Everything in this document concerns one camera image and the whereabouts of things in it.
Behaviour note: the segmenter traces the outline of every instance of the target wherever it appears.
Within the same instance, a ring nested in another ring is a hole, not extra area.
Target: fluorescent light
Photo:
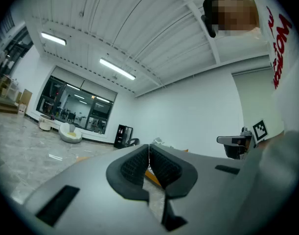
[[[110,103],[110,101],[105,100],[105,99],[103,99],[103,98],[101,98],[101,97],[96,96],[96,98],[98,98],[98,99],[101,100],[101,101],[105,101],[105,102],[107,102],[107,103]]]
[[[75,95],[75,94],[74,94]],[[83,97],[81,97],[81,96],[78,96],[78,95],[75,95],[75,96],[77,96],[77,97],[79,97],[79,98],[81,98],[81,99],[84,99]]]
[[[43,38],[54,41],[54,42],[59,43],[61,45],[66,45],[67,44],[67,42],[64,39],[53,36],[53,35],[50,35],[48,33],[42,32],[41,35],[42,35]]]
[[[67,86],[69,86],[69,87],[71,87],[71,88],[73,88],[73,89],[76,89],[76,90],[80,91],[79,88],[76,88],[76,87],[74,87],[74,86],[72,86],[72,85],[70,85],[70,84],[67,84]]]
[[[107,66],[108,68],[113,69],[114,71],[122,74],[123,76],[126,76],[128,78],[130,78],[131,80],[134,80],[136,77],[127,73],[126,71],[122,70],[121,68],[119,68],[118,66],[113,65],[112,63],[109,63],[108,61],[106,61],[105,59],[100,59],[99,62],[105,66]]]

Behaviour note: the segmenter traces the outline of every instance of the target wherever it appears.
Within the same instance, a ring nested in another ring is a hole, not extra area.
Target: marble floor
[[[0,189],[22,204],[36,188],[74,164],[78,157],[93,157],[114,150],[112,145],[86,140],[66,143],[57,132],[42,131],[27,117],[0,113]],[[147,179],[143,188],[150,194],[149,208],[161,220],[163,190]]]

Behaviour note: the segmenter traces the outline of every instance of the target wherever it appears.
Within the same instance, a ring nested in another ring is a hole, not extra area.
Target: ceiling light
[[[107,102],[107,103],[110,103],[110,101],[108,101],[108,100],[105,100],[105,99],[103,99],[103,98],[101,98],[101,97],[96,97],[97,99],[99,99],[99,100],[101,100],[101,101],[105,101],[105,102]]]
[[[75,94],[74,94],[75,95]],[[79,97],[79,98],[81,98],[81,99],[84,99],[83,97],[81,97],[81,96],[78,96],[78,95],[75,95],[75,96],[77,96],[77,97]]]
[[[48,33],[42,32],[41,35],[42,35],[43,38],[54,41],[54,42],[59,43],[61,45],[66,45],[67,44],[67,42],[64,39],[53,36],[53,35],[50,35]]]
[[[70,84],[67,84],[67,86],[69,86],[69,87],[71,87],[71,88],[73,88],[73,89],[76,89],[76,90],[80,90],[79,88],[76,88],[76,87],[74,87],[74,86],[72,86],[72,85],[70,85]]]
[[[128,78],[130,78],[131,80],[134,80],[136,77],[127,73],[126,71],[122,70],[121,68],[119,68],[118,66],[113,65],[112,63],[109,63],[108,61],[106,61],[105,59],[100,59],[99,62],[105,66],[107,66],[108,68],[113,69],[114,71],[122,74],[123,76],[126,76]]]

